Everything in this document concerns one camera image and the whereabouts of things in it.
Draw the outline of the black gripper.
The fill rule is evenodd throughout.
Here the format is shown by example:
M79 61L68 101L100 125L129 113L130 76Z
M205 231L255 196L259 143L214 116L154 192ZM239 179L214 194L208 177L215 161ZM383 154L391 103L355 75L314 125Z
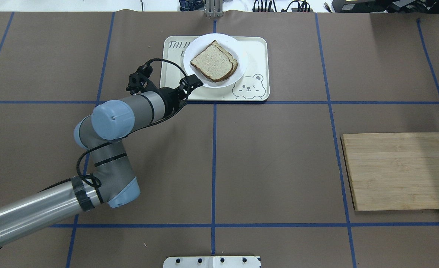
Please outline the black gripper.
M181 78L177 88L162 87L157 90L165 106L162 120L167 120L177 114L188 101L189 93L203 86L203 82L195 75Z

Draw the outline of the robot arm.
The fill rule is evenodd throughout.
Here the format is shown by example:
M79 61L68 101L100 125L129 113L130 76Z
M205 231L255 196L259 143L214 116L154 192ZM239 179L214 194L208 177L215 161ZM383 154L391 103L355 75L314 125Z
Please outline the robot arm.
M158 88L145 75L132 74L130 96L98 105L76 125L75 141L85 150L76 175L0 208L0 249L103 203L115 208L135 200L141 191L123 139L173 117L202 85L189 75L175 88Z

